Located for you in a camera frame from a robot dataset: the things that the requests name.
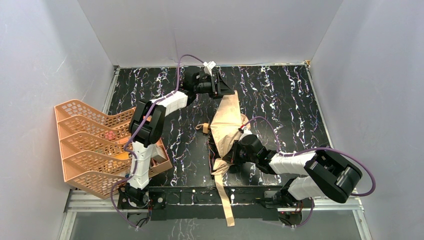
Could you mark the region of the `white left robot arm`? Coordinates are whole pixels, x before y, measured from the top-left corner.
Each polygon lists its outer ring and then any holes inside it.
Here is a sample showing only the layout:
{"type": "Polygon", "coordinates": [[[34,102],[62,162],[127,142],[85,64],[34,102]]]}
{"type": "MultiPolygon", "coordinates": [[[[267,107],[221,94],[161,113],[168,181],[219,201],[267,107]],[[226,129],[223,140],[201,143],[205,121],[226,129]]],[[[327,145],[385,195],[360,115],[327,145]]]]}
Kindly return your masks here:
{"type": "Polygon", "coordinates": [[[145,208],[148,205],[151,159],[156,143],[162,136],[165,118],[189,106],[199,94],[221,99],[234,93],[219,73],[188,73],[177,90],[161,98],[141,100],[137,104],[129,124],[131,136],[124,146],[132,159],[122,194],[132,207],[145,208]]]}

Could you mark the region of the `beige and black folding umbrella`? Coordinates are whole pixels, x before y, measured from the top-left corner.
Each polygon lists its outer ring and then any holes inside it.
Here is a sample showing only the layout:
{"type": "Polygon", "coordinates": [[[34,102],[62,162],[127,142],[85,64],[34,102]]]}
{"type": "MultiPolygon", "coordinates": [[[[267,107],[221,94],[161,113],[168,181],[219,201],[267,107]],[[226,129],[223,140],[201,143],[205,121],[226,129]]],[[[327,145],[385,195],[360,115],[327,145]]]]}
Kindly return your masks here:
{"type": "Polygon", "coordinates": [[[245,124],[248,118],[241,113],[238,93],[225,95],[210,124],[201,123],[195,126],[196,130],[201,130],[204,134],[211,133],[217,148],[218,157],[210,168],[214,176],[215,186],[219,193],[226,225],[233,227],[235,219],[232,212],[231,201],[225,192],[223,176],[232,165],[223,160],[224,156],[230,152],[234,141],[237,141],[242,135],[239,127],[245,124]]]}

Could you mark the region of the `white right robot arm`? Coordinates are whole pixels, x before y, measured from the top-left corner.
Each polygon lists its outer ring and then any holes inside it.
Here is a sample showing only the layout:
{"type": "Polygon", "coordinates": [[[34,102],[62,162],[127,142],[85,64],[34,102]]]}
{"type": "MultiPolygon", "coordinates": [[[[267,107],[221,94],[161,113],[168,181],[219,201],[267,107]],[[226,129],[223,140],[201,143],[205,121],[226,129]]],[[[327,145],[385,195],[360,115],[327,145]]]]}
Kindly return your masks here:
{"type": "Polygon", "coordinates": [[[345,203],[361,180],[362,171],[342,154],[330,149],[306,153],[279,153],[267,149],[254,134],[243,134],[223,160],[235,165],[253,163],[265,174],[297,174],[265,199],[269,204],[291,206],[314,197],[345,203]]]}

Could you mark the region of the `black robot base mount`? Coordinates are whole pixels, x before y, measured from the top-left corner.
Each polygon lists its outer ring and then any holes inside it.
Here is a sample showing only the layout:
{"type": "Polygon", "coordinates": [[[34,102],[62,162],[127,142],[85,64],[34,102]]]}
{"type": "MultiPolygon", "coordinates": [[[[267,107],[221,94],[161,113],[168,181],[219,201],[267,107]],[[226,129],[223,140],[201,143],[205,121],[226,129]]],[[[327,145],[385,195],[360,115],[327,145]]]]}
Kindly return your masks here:
{"type": "Polygon", "coordinates": [[[128,213],[146,212],[136,224],[141,227],[148,220],[176,219],[262,219],[279,221],[284,225],[298,225],[303,220],[302,201],[290,203],[281,196],[281,188],[265,186],[224,187],[229,206],[225,207],[215,186],[170,187],[153,186],[145,190],[118,188],[118,209],[128,213]]]}

